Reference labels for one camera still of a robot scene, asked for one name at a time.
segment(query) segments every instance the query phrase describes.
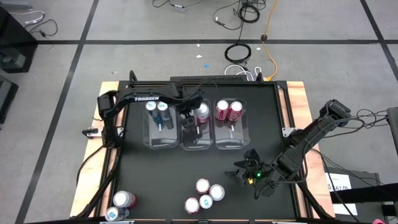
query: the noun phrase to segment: can lid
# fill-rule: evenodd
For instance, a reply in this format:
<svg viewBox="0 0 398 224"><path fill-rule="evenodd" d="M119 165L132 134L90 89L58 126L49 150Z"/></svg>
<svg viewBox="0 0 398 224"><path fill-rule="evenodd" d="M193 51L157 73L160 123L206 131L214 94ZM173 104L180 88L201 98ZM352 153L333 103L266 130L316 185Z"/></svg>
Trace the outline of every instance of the can lid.
<svg viewBox="0 0 398 224"><path fill-rule="evenodd" d="M145 104L145 108L147 108L147 110L154 110L154 109L156 109L156 102L154 102L154 101L148 101L148 102Z"/></svg>
<svg viewBox="0 0 398 224"><path fill-rule="evenodd" d="M210 208L213 204L213 199L209 195L202 195L199 199L199 203L202 208Z"/></svg>
<svg viewBox="0 0 398 224"><path fill-rule="evenodd" d="M157 104L157 109L160 111L164 111L168 108L169 106L167 105L167 103L163 103L163 102L159 102Z"/></svg>
<svg viewBox="0 0 398 224"><path fill-rule="evenodd" d="M124 205L127 202L127 200L128 200L128 198L127 198L127 194L125 191L119 191L113 197L113 203L116 206Z"/></svg>
<svg viewBox="0 0 398 224"><path fill-rule="evenodd" d="M199 202L196 198L188 198L185 202L185 209L188 212L196 212L199 210Z"/></svg>
<svg viewBox="0 0 398 224"><path fill-rule="evenodd" d="M228 109L228 102L225 101L225 100L220 100L220 101L217 103L217 107L218 107L218 109L220 109L220 110L227 110L227 109Z"/></svg>
<svg viewBox="0 0 398 224"><path fill-rule="evenodd" d="M206 105L206 103L201 103L200 107L197 109L197 112L201 113L201 114L205 114L205 113L209 112L209 107Z"/></svg>
<svg viewBox="0 0 398 224"><path fill-rule="evenodd" d="M210 188L210 195L214 200L223 199L225 194L224 188L221 185L215 184Z"/></svg>
<svg viewBox="0 0 398 224"><path fill-rule="evenodd" d="M238 101L235 101L231 104L231 108L234 111L241 111L242 110L242 104Z"/></svg>
<svg viewBox="0 0 398 224"><path fill-rule="evenodd" d="M206 179L199 179L197 181L197 190L199 192L206 192L210 188L210 183Z"/></svg>
<svg viewBox="0 0 398 224"><path fill-rule="evenodd" d="M119 217L119 210L116 207L110 207L106 211L106 216L105 218L107 221L114 221Z"/></svg>

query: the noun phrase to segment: white label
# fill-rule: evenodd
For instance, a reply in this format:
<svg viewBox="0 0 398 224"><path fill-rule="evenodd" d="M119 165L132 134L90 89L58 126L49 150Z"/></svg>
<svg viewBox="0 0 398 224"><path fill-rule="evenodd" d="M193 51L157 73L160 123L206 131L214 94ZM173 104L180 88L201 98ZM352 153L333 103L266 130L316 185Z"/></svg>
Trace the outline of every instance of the white label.
<svg viewBox="0 0 398 224"><path fill-rule="evenodd" d="M150 100L158 100L158 96L150 96L150 97L134 97L135 101L150 101Z"/></svg>
<svg viewBox="0 0 398 224"><path fill-rule="evenodd" d="M325 173L326 175L326 180L328 181L328 188L329 191L333 191L333 187L331 186L330 178L328 173ZM343 175L343 174L330 174L330 177L333 181L333 185L335 186L336 191L339 190L348 190L351 189L351 183L349 182L349 176L348 175ZM353 215L358 215L356 211L355 204L353 203L347 203L346 206L348 209L351 211ZM342 214L342 215L349 215L347 209L344 207L342 204L333 204L333 209L336 214Z"/></svg>

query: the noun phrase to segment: concrete floor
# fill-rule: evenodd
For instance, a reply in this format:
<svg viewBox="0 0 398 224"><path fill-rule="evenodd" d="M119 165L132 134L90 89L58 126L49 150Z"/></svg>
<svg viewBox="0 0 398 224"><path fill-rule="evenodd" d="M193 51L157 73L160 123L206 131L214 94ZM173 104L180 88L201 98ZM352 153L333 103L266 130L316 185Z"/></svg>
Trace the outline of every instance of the concrete floor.
<svg viewBox="0 0 398 224"><path fill-rule="evenodd" d="M79 40L93 0L30 0L34 10L58 22L49 40ZM190 4L195 0L173 0ZM185 14L172 7L153 8L149 0L99 0L88 40L237 39L239 31L215 24L214 11L232 0L205 0ZM367 0L386 40L398 39L395 13L398 1ZM245 24L242 39L264 32L273 0L260 20ZM218 14L229 26L239 24L231 8ZM23 22L29 17L16 16ZM44 25L51 32L53 26ZM377 40L359 0L281 0L274 12L270 39ZM101 82L125 80L133 69L139 80L168 80L181 75L221 75L229 65L228 44L84 45L74 72L49 153L33 194L25 222L68 218L75 193L75 177L87 140L81 130L91 124ZM29 73L6 74L19 91L0 132L0 217L15 223L49 130L77 45L40 45ZM252 44L248 68L274 71L260 44ZM398 45L388 45L398 57ZM313 117L329 99L336 98L356 112L398 106L398 82L380 44L269 44L279 66L276 80L303 81ZM237 58L242 52L232 52ZM351 170L377 172L385 183L398 182L398 156L388 126L364 129L349 136L322 140L321 150Z"/></svg>

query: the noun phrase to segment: clear plastic bin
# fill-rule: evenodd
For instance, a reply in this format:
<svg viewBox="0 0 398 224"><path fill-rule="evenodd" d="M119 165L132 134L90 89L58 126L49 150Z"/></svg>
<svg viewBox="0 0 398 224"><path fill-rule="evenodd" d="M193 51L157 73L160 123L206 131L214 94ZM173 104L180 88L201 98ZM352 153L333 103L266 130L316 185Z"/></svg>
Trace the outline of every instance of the clear plastic bin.
<svg viewBox="0 0 398 224"><path fill-rule="evenodd" d="M184 128L180 123L180 146L187 151L197 151L209 149L212 140L212 112L210 100L204 99L209 109L208 121L205 123L199 123L196 111L192 111L192 115L195 117L195 125L191 128Z"/></svg>
<svg viewBox="0 0 398 224"><path fill-rule="evenodd" d="M216 119L216 107L220 100L227 101L230 106L234 101L242 104L241 117L232 122L228 117L224 121ZM224 98L218 99L214 102L213 121L215 124L215 142L216 147L221 150L242 149L250 143L248 119L246 117L246 102L243 99Z"/></svg>
<svg viewBox="0 0 398 224"><path fill-rule="evenodd" d="M165 123L154 119L144 106L144 138L143 143L151 149L167 149L178 144L177 120L175 109L169 108L171 121Z"/></svg>

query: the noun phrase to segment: white cable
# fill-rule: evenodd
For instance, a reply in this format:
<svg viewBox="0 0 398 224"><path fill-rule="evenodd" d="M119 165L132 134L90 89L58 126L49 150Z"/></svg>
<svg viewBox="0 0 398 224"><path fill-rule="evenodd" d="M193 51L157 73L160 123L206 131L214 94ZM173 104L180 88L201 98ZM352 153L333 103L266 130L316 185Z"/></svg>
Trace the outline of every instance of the white cable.
<svg viewBox="0 0 398 224"><path fill-rule="evenodd" d="M28 14L32 14L32 13L41 13L42 16L40 16L37 19L31 20L31 21L25 21L25 25L31 25L31 24L36 24L38 23L41 19L44 18L45 13L43 11L32 11L32 12L25 12L25 13L14 13L14 12L10 12L10 14L12 15L17 15L17 16L23 16L23 15L28 15Z"/></svg>
<svg viewBox="0 0 398 224"><path fill-rule="evenodd" d="M260 72L261 72L261 68L260 68L260 67L258 67L258 66L257 66L256 68L254 68L254 73L256 74L256 76L259 76L259 73L260 73L260 72L259 72L259 73L257 73L257 69L259 69L259 70L260 70Z"/></svg>
<svg viewBox="0 0 398 224"><path fill-rule="evenodd" d="M242 66L240 66L240 65L230 65L230 66L226 67L226 69L225 69L225 71L224 71L224 75L226 75L226 71L227 71L229 68L231 68L231 67L238 67L238 68L240 68L240 69L242 70L242 72L238 72L238 73L235 74L235 75L240 75L240 74L244 73L244 74L246 75L247 80L249 81L249 78L248 78L248 74L249 74L249 75L251 76L251 80L254 81L254 75L253 75L251 72L246 71L246 70L245 70ZM261 72L261 68L260 68L260 67L257 66L256 68L254 68L254 72L256 73L256 77L258 76L257 69L260 69L260 72Z"/></svg>

